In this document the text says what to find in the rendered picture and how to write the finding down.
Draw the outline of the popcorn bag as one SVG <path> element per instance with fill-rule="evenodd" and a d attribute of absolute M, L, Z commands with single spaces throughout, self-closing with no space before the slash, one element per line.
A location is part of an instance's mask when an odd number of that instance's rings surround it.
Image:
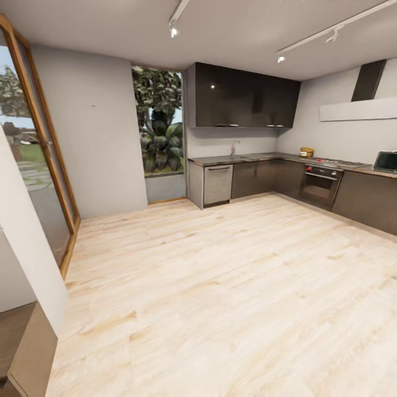
<path fill-rule="evenodd" d="M 312 158 L 313 152 L 314 152 L 314 150 L 312 148 L 302 147 L 301 153 L 299 156 L 305 157 L 305 158 Z"/>

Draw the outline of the microwave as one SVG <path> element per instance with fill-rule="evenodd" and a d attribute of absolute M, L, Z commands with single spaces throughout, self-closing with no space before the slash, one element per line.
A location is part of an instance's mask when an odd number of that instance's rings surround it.
<path fill-rule="evenodd" d="M 372 168 L 397 173 L 397 149 L 380 150 Z"/>

